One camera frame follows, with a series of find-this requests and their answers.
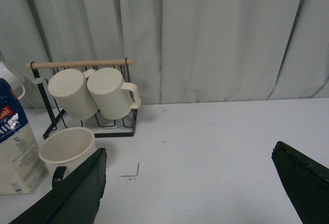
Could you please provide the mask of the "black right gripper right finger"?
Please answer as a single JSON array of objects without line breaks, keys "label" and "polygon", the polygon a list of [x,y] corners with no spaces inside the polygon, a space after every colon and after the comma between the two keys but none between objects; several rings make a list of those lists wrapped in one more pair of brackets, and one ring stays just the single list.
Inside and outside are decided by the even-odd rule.
[{"label": "black right gripper right finger", "polygon": [[271,158],[302,223],[328,223],[328,168],[282,141]]}]

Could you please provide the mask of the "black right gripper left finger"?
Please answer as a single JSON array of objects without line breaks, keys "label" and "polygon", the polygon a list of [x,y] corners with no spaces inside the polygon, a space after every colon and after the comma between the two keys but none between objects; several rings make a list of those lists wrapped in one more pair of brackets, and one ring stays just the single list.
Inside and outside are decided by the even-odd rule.
[{"label": "black right gripper left finger", "polygon": [[94,223],[106,185],[105,148],[96,150],[67,177],[56,168],[52,190],[11,223]]}]

